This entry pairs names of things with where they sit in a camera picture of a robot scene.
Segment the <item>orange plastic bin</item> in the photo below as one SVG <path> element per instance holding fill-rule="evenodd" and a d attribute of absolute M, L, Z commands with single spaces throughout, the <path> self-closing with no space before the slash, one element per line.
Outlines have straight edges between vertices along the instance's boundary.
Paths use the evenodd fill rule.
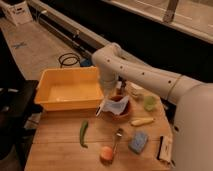
<path fill-rule="evenodd" d="M 46 69 L 35 103 L 47 111 L 97 108 L 103 99 L 96 67 Z"/>

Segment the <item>blue sponge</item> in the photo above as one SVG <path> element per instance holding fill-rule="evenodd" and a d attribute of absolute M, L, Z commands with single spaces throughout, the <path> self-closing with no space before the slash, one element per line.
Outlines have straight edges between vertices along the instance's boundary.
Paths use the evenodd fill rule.
<path fill-rule="evenodd" d="M 136 154 L 140 154 L 147 140 L 148 140 L 148 136 L 146 133 L 136 132 L 133 139 L 129 143 L 129 149 Z"/>

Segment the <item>wooden table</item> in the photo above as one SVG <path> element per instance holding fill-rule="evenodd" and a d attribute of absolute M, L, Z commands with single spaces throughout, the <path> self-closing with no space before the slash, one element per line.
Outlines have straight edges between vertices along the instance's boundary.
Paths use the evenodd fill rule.
<path fill-rule="evenodd" d="M 143 94 L 154 95 L 146 90 Z M 160 136 L 172 137 L 171 129 L 160 98 L 156 110 L 146 112 L 142 100 L 130 97 L 133 116 L 152 116 L 155 122 L 132 127 L 129 121 L 118 122 L 101 113 L 95 117 L 95 109 L 44 112 L 37 128 L 30 150 L 26 171 L 162 171 L 170 170 L 170 166 L 156 159 L 159 150 Z M 79 131 L 83 120 L 89 121 L 85 135 L 87 148 L 79 144 Z M 121 127 L 124 135 L 118 144 L 113 164 L 103 165 L 99 160 L 103 146 L 113 146 L 116 130 Z M 144 131 L 149 139 L 144 150 L 137 155 L 128 149 L 128 143 L 136 130 Z"/>

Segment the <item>gray floor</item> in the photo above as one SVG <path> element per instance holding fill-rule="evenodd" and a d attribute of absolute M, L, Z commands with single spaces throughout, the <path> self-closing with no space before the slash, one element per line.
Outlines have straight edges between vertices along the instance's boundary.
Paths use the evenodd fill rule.
<path fill-rule="evenodd" d="M 37 22 L 30 22 L 18 27 L 4 18 L 0 19 L 2 29 L 13 57 L 26 79 L 39 80 L 42 71 L 47 68 L 58 68 L 58 57 L 73 52 L 69 46 L 41 27 Z M 40 115 L 33 115 L 31 120 L 39 122 Z M 36 128 L 36 124 L 27 122 L 26 128 Z M 32 138 L 26 141 L 25 149 L 29 150 Z M 0 160 L 1 171 L 20 171 L 21 167 L 15 149 L 3 160 Z"/>

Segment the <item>yellow banana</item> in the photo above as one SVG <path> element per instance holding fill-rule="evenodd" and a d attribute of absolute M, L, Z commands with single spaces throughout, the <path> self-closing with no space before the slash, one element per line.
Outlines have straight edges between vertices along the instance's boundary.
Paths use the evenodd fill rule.
<path fill-rule="evenodd" d="M 155 119 L 153 117 L 135 118 L 130 122 L 130 124 L 132 126 L 140 126 L 140 125 L 152 123 L 154 120 Z"/>

